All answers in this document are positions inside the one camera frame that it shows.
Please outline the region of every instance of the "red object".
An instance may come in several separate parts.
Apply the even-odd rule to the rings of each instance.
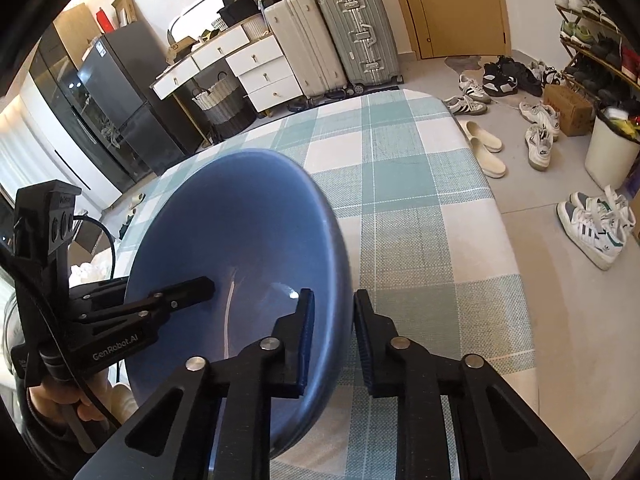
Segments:
[[[95,13],[95,19],[98,20],[98,25],[100,25],[100,28],[105,34],[115,30],[107,18],[106,13],[102,10],[102,7],[100,7],[100,10]]]
[[[631,81],[638,79],[638,54],[626,46],[622,47],[622,73]]]

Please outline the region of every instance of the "red shoe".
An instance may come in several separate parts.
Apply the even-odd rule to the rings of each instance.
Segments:
[[[638,80],[638,54],[626,46],[622,47],[622,73],[631,81]]]

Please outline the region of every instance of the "door frame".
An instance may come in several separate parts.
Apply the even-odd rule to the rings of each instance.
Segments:
[[[400,9],[402,10],[402,17],[404,18],[404,24],[406,26],[406,31],[409,34],[409,42],[411,43],[411,48],[414,50],[417,59],[428,59],[422,58],[420,56],[420,44],[418,43],[418,35],[415,30],[414,19],[411,14],[411,8],[409,7],[408,0],[398,0],[400,3]],[[505,35],[505,45],[504,50],[505,54],[508,56],[511,55],[511,29],[509,27],[509,14],[507,12],[507,0],[500,0],[500,14],[502,19],[502,28],[504,30]]]

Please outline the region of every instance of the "black cable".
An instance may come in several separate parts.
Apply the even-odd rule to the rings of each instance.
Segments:
[[[104,226],[104,224],[102,224],[101,222],[98,222],[95,218],[91,218],[90,216],[87,216],[87,215],[82,215],[82,216],[74,215],[74,220],[86,220],[90,224],[97,225],[100,229],[102,229],[102,232],[106,235],[107,240],[109,240],[109,245],[111,247],[111,277],[110,277],[110,280],[112,280],[113,279],[113,273],[116,270],[116,247],[113,244],[113,237],[111,236],[111,233],[107,231],[107,228]]]
[[[66,348],[61,344],[63,340],[62,335],[58,331],[58,324],[56,321],[56,316],[53,313],[53,310],[47,301],[47,298],[41,293],[37,286],[33,285],[31,281],[27,278],[27,276],[18,268],[14,267],[11,264],[12,256],[8,250],[0,246],[0,266],[6,270],[11,276],[14,277],[14,280],[17,283],[20,283],[27,293],[30,295],[33,303],[37,307],[42,319],[47,325],[47,329],[51,334],[51,338],[58,348],[58,352],[60,352],[60,357],[62,357],[62,361],[65,364],[66,368],[69,370],[71,377],[78,385],[78,388],[82,390],[82,392],[87,396],[89,401],[98,409],[100,413],[104,415],[104,417],[113,424],[116,428],[120,427],[120,423],[113,413],[111,413],[107,407],[102,403],[102,401],[94,394],[89,385],[86,383],[84,378],[80,376],[80,374],[76,373],[76,368],[73,364],[71,364],[71,357],[66,352]]]

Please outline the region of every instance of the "green and white tablecloth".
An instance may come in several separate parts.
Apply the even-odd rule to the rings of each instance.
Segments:
[[[538,410],[527,304],[502,218],[456,121],[421,92],[314,108],[171,168],[140,205],[118,250],[117,276],[129,273],[146,228],[178,186],[243,148],[276,150],[313,176],[338,217],[353,288],[368,289],[401,335],[450,358],[483,355]],[[449,434],[452,445],[450,421]],[[393,479],[395,460],[396,402],[367,395],[353,344],[327,409],[271,462],[271,476]]]

